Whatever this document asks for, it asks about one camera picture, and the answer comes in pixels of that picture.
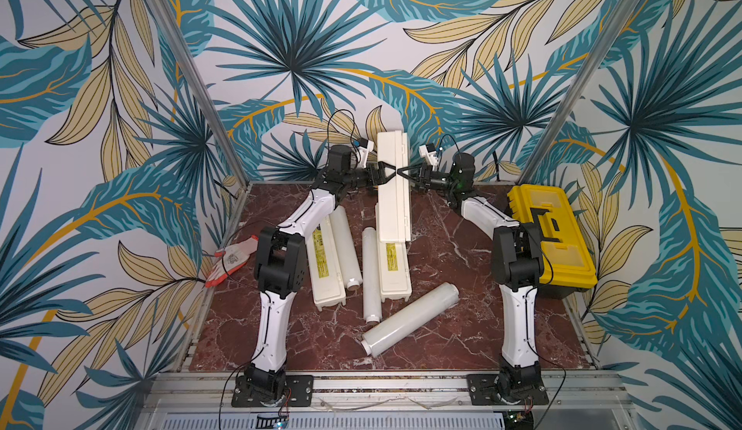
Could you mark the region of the large diagonal wrap roll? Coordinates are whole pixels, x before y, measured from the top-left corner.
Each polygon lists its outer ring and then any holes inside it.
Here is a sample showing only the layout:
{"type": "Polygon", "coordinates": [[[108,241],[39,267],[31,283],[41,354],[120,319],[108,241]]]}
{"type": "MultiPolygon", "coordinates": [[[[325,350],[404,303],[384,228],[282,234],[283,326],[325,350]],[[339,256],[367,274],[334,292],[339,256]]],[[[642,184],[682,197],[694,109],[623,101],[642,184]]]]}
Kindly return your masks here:
{"type": "Polygon", "coordinates": [[[443,283],[364,333],[361,345],[368,356],[377,358],[457,302],[458,288],[451,283],[443,283]]]}

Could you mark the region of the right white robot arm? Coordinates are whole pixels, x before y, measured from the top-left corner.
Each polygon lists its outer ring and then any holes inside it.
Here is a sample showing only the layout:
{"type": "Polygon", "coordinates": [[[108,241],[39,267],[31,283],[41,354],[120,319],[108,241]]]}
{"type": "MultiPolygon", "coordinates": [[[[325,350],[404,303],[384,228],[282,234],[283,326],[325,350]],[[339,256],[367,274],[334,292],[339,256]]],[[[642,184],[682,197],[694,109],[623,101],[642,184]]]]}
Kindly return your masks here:
{"type": "Polygon", "coordinates": [[[396,175],[415,188],[438,192],[450,209],[492,239],[491,273],[504,303],[502,368],[537,369],[534,305],[545,271],[541,228],[536,222],[518,221],[489,203],[475,190],[474,174],[475,159],[464,153],[454,155],[447,173],[425,161],[396,169],[396,175]]]}

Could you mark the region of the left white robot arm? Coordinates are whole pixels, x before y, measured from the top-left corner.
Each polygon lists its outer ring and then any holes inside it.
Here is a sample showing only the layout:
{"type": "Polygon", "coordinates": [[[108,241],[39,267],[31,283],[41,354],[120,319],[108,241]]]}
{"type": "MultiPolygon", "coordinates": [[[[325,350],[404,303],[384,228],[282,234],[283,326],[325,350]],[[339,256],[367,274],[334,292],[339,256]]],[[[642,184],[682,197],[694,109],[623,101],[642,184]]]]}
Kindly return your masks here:
{"type": "Polygon", "coordinates": [[[384,161],[353,168],[351,155],[348,146],[331,147],[328,163],[305,201],[288,219],[264,228],[258,237],[255,278],[261,317],[251,369],[277,373],[285,368],[290,313],[308,272],[306,241],[348,191],[386,184],[396,174],[396,167],[384,161]]]}

